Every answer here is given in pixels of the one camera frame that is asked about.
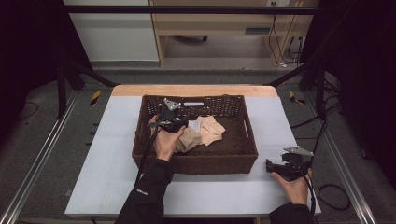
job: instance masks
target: wicker basket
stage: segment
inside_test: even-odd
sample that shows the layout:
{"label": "wicker basket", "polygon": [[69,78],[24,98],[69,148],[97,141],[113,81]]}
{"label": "wicker basket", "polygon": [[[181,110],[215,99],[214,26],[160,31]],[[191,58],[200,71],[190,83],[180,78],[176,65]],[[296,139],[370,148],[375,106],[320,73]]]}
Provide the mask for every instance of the wicker basket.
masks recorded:
{"label": "wicker basket", "polygon": [[[222,134],[222,140],[215,141],[207,147],[199,145],[186,153],[175,153],[171,162],[175,165],[177,174],[250,173],[251,167],[258,157],[258,152],[248,118],[245,98],[242,95],[205,97],[144,95],[132,151],[132,157],[137,166],[149,143],[150,130],[147,124],[157,113],[158,105],[163,104],[163,98],[182,103],[179,115],[189,115],[191,120],[195,120],[198,116],[213,115],[226,130]],[[189,103],[203,103],[203,105],[197,106],[197,104],[190,105]],[[145,168],[155,158],[155,155],[155,150],[152,148],[148,154]]]}

